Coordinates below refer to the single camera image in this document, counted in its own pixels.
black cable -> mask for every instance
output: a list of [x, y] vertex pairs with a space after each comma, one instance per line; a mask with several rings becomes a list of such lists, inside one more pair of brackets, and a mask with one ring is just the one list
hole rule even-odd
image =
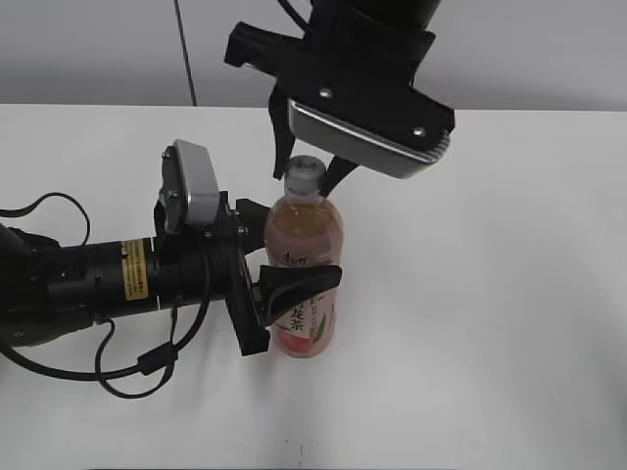
[[312, 32], [312, 28], [309, 23], [301, 17], [294, 6], [290, 3], [290, 0], [277, 0], [278, 4], [283, 8], [285, 13], [292, 19], [292, 21], [304, 32]]
[[185, 29], [183, 28], [183, 19], [180, 15], [180, 5], [178, 0], [174, 0], [174, 11], [176, 12], [176, 24], [178, 26], [178, 36], [180, 38], [180, 47], [183, 49], [183, 61], [185, 62], [185, 73], [187, 74], [187, 85], [189, 86], [189, 94], [192, 98], [192, 106], [198, 106], [196, 100], [196, 87], [194, 86], [194, 78], [192, 76], [192, 67], [189, 64], [189, 54], [187, 52], [187, 41], [185, 40]]
[[72, 204], [74, 204], [76, 206], [76, 208], [80, 211], [80, 213], [82, 213], [82, 216], [85, 218], [85, 223], [86, 223], [87, 227], [86, 227], [86, 230], [85, 230], [85, 238], [83, 239], [83, 241], [80, 244], [80, 246], [84, 247], [85, 245], [87, 245], [87, 242], [89, 241], [89, 235], [91, 234], [91, 220], [89, 220], [89, 215], [87, 215], [87, 211], [83, 208], [83, 206], [80, 204], [79, 201], [77, 201], [75, 198], [73, 198], [72, 196], [70, 196], [69, 194], [66, 194], [66, 193], [48, 193], [48, 194], [44, 194], [38, 200], [36, 200], [34, 203], [32, 203], [29, 206], [26, 206], [25, 208], [11, 209], [11, 210], [7, 210], [7, 209], [0, 210], [0, 217], [7, 217], [7, 218], [24, 217], [26, 215], [29, 215], [35, 209], [37, 209], [39, 207], [39, 205], [41, 203], [43, 203], [46, 199], [50, 199], [50, 198], [62, 198], [62, 199], [65, 199], [67, 201], [70, 201]]
[[[19, 352], [11, 348], [4, 341], [0, 340], [0, 353], [5, 355], [7, 359], [14, 362], [19, 367], [22, 367], [30, 372], [38, 375], [44, 375], [52, 379], [70, 380], [73, 382], [96, 382], [96, 375], [92, 372], [73, 372], [69, 370], [55, 369], [46, 365], [39, 364], [24, 357]], [[112, 372], [103, 373], [103, 377], [106, 380], [122, 379], [131, 375], [139, 373], [139, 366], [134, 365], [132, 367], [126, 367], [125, 369], [115, 370]]]
[[169, 382], [169, 379], [172, 378], [172, 374], [174, 373], [174, 366], [176, 365], [176, 351], [174, 350], [174, 331], [176, 330], [176, 322], [178, 321], [178, 305], [177, 304], [174, 304], [174, 306], [172, 307], [170, 316], [171, 316], [171, 326], [169, 328], [169, 341], [167, 342], [168, 346], [166, 348], [168, 361], [167, 361], [166, 369], [164, 370], [164, 375], [159, 381], [159, 384], [157, 384], [155, 387], [148, 390], [147, 392], [143, 392], [141, 394], [127, 394], [125, 392], [121, 392], [120, 390], [116, 389], [111, 384], [109, 384], [109, 382], [107, 382], [107, 380], [104, 378], [103, 372], [102, 372], [102, 355], [105, 351], [105, 348], [107, 347], [111, 339], [114, 337], [114, 334], [116, 333], [116, 323], [114, 322], [114, 320], [107, 319], [104, 321], [104, 323], [109, 324], [109, 326], [111, 327], [111, 330], [109, 331], [105, 339], [102, 341], [102, 343], [98, 347], [98, 351], [96, 352], [96, 357], [94, 360], [96, 378], [98, 379], [98, 383], [102, 386], [103, 389], [105, 389], [111, 395], [119, 399], [139, 400], [139, 399], [145, 399], [147, 397], [150, 397], [155, 392], [157, 392], [163, 385]]

plastic bottle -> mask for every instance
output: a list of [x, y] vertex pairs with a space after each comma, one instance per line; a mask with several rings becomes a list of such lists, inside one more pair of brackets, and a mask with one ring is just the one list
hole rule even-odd
[[[290, 161], [285, 196], [272, 208], [265, 226], [265, 249], [277, 267], [339, 265], [344, 244], [342, 217], [319, 195], [322, 161], [301, 156]], [[286, 312], [273, 327], [274, 342], [294, 357], [314, 357], [333, 338], [337, 289]]]

white wall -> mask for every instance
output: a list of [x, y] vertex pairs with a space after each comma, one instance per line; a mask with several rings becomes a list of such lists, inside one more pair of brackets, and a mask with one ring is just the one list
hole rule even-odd
[[[239, 20], [297, 32], [276, 2], [180, 4], [200, 103], [263, 106], [271, 80], [222, 58]], [[627, 111], [625, 18], [624, 0], [443, 0], [418, 86], [457, 108]], [[172, 1], [1, 2], [0, 102], [188, 105]]]

white tabletop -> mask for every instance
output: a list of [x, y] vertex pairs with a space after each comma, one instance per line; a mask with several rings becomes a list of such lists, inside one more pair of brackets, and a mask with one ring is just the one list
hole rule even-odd
[[[240, 357], [221, 303], [142, 401], [0, 358], [0, 467], [624, 470], [626, 128], [627, 114], [460, 112], [437, 167], [357, 171], [333, 195], [345, 278], [316, 359]], [[151, 236], [176, 138], [209, 148], [233, 202], [281, 194], [262, 110], [2, 106], [0, 207], [64, 191], [93, 242]], [[64, 245], [83, 234], [61, 202], [11, 222]], [[134, 363], [168, 327], [164, 312], [121, 320], [106, 365]], [[88, 371], [106, 331], [25, 353]]]

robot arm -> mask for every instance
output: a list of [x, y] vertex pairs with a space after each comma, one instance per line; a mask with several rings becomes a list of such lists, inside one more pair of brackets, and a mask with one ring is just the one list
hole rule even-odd
[[413, 89], [440, 0], [312, 0], [302, 39], [245, 23], [225, 60], [276, 77], [269, 98], [281, 179], [296, 139], [335, 155], [325, 195], [363, 165], [408, 178], [442, 158], [455, 114]]

